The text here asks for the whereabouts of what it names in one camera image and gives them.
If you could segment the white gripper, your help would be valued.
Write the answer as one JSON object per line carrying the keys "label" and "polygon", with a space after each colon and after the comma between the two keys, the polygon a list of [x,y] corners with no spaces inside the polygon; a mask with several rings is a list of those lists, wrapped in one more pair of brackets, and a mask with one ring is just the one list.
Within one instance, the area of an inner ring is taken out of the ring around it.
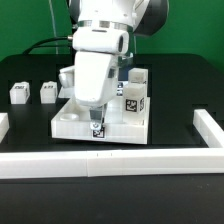
{"label": "white gripper", "polygon": [[100,130],[108,103],[115,95],[118,81],[116,57],[106,53],[77,52],[75,87],[77,102],[90,108],[90,128]]}

